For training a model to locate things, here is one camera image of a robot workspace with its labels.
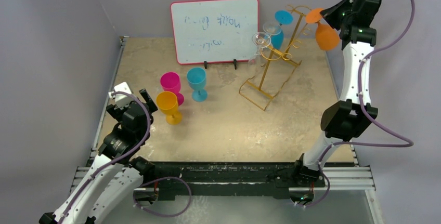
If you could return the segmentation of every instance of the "whiteboard stand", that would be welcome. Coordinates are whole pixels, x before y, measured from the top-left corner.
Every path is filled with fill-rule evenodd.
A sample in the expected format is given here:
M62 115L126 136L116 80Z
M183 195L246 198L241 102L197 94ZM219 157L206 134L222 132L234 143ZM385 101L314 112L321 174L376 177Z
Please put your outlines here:
M256 47L258 0L205 0L170 5L179 64L248 61Z
M233 60L233 65L235 66L235 70L237 70L237 59ZM206 60L204 60L204 67L205 69L208 67L208 62Z

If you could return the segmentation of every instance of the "wooden table surface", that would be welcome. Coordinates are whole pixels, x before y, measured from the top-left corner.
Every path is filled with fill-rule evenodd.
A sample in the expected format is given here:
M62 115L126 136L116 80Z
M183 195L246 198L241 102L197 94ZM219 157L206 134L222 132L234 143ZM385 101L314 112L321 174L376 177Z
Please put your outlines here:
M180 92L185 97L179 107L183 121L171 126L162 112L155 112L151 137L136 155L151 161L297 160L319 136L323 111L337 100L325 53L313 39L302 41L301 48L291 51L293 60L302 60L302 64L268 109L262 111L238 93L248 77L246 62L239 63L237 70L232 64L209 64L205 88L208 98L198 103L191 98L186 74L202 65L179 65L172 38L129 38L115 84L128 82L140 99L138 91L145 88L155 100L162 92L160 77L173 71L180 75ZM291 70L286 62L271 62L263 89L276 92ZM244 93L264 103L262 95L250 87L244 88ZM99 144L115 123L106 113ZM340 147L329 161L353 162L349 146Z

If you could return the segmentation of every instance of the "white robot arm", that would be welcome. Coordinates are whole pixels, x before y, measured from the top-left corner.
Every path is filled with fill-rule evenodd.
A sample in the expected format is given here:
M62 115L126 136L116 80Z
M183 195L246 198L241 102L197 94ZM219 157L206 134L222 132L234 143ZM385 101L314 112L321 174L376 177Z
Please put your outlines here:
M318 175L319 166L329 159L338 146L331 148L321 158L329 145L341 141L350 141L358 137L371 123L361 112L367 109L369 115L376 118L378 110L370 106L369 68L370 59L365 56L374 50L376 30L369 27L381 5L381 0L342 0L335 6L321 12L330 26L341 30L340 39L344 57L343 87L339 101L326 109L321 119L321 129L317 142L306 152L301 160L303 174L311 181ZM363 104L358 98L358 69L360 62L365 62L361 71Z
M140 94L146 103L134 98L126 82L116 85L114 89L118 94L110 92L109 96L115 99L115 105L109 105L107 112L118 123L104 138L99 154L80 184L55 212L45 213L39 220L40 224L101 223L122 198L144 181L144 173L149 169L148 162L142 157L131 162L129 160L149 138L150 135L146 133L148 126L153 123L151 114L158 108L144 89ZM109 185L119 172L121 176L117 182Z
M358 67L360 65L361 59L372 52L374 47L369 43L357 42L349 43L343 49L343 57L345 63L345 70L343 75L343 87L342 93L340 95L340 101L350 100L352 103L360 104L358 99L358 86L357 86L357 75ZM370 59L366 60L366 64L361 72L362 77L362 88L363 88L363 98L364 104L370 104L371 99L369 96L369 67ZM342 139L335 137L326 137L325 131L322 131L320 137L314 146L305 153L304 155L304 165L309 169L318 170L318 163L320 155L325 151L326 147L335 143L341 142ZM338 146L332 147L326 155L323 157L322 163L325 163L328 158L333 154L333 152L338 148Z

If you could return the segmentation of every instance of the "purple cable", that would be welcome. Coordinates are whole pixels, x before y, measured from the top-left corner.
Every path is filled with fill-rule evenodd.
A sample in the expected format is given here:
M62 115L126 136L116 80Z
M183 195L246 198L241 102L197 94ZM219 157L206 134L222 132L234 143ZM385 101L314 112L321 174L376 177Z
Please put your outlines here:
M391 46L395 45L398 41L400 41L400 39L403 38L403 36L407 33L407 31L410 28L410 25L412 25L413 22L413 17L415 15L415 1L414 0L410 0L410 5L412 7L412 12L410 14L410 19L409 19L409 23L407 23L406 28L404 29L404 31L402 32L402 34L396 39L394 40L392 43L390 43L389 45L376 49L370 53L368 53L365 58L360 62L360 66L358 67L358 99L360 100L360 105L364 106L364 102L363 102L363 93L362 93L362 84L361 84L361 71L363 70L363 66L366 63L367 59L370 59L372 55L384 51L388 48L390 48ZM379 122L377 122L375 119L373 119L368 112L366 111L365 107L361 107L361 111L363 111L363 114L367 117L367 119L369 119L369 121L371 121L374 125L376 125L378 128L382 129L383 131L385 131L386 133L397 137L403 141L406 142L406 144L383 144L383 143L365 143L365 142L336 142L333 143L329 146L326 147L325 151L323 151L323 153L321 154L320 158L319 158L319 170L320 173L324 176L324 178L326 179L328 186L326 188L325 193L322 195L322 197L316 201L314 201L313 203L305 206L305 207L312 207L317 205L319 202L323 201L323 199L328 195L329 190L331 188L330 186L330 182L328 177L323 173L323 169L320 166L321 161L323 160L324 156L326 155L326 153L328 153L328 151L333 147L333 146L337 146L337 145L342 145L342 144L352 144L352 145L360 145L360 146L370 146L370 147L388 147L388 148L405 148L405 147L411 147L413 146L413 141L410 140L409 138L402 136L392 130L390 130L389 128L385 127L384 125L380 124Z
M139 106L141 106L142 110L144 111L144 113L146 114L146 117L149 117L150 114L147 111L146 107L144 106L143 103L141 103L141 101L139 101L139 99L131 94L122 92L122 91L115 91L114 93L112 93L112 96L116 95L116 94L123 94L125 96L128 96L130 98L132 98ZM78 189L78 191L76 192L76 194L73 196L72 200L69 202L68 206L66 207L66 209L63 212L63 216L60 218L60 220L58 221L58 224L62 224L62 222L64 221L65 216L68 214L69 210L71 209L72 205L75 203L76 199L80 196L80 194L84 191L84 189L89 185L89 183L95 179L95 177L106 167L110 166L111 164L115 164L118 161L128 157L129 155L131 155L132 153L134 153L139 147L141 147L147 140L147 136L150 133L150 119L147 119L147 130L146 133L144 134L144 136L142 137L141 141L134 146L131 150L129 150L127 153L125 153L124 155L117 157L113 160L111 160L110 162L106 163L105 165L99 167L94 173L91 174L90 178L83 184L81 185L81 187Z
M192 200L191 190L190 190L190 186L188 186L188 184L187 184L184 180L180 179L179 177L167 176L167 177L163 177L163 178L159 178L159 179L156 179L156 180L150 181L150 182L148 182L148 183L144 183L143 185L141 185L141 186L139 186L139 187L142 188L142 187L148 186L148 185L150 185L150 184L152 184L152 183L155 183L155 182L157 182L157 181L163 181L163 180L166 180L166 179L174 179L174 180L178 180L178 181L182 182L182 183L185 185L185 187L187 188L187 190L188 190L188 195L189 195L190 198L188 199L188 203L187 203L187 205L184 207L184 209L182 209L179 213L175 213L175 214L172 214L172 215L161 214L161 213L158 213L158 212L155 212L155 211L149 210L149 209L147 209L147 208L144 208L140 203L138 203L138 202L136 201L136 199L135 199L135 194L133 194L133 202L135 203L135 205L136 205L138 208L140 208L141 210L144 210L144 211L146 211L146 212L148 212L148 213L150 213L150 214L153 214L153 215L156 215L156 216L159 216L159 217L176 217L176 216L178 216L178 215L181 215L181 214L184 213L185 211L187 211L187 209L190 207L191 200Z

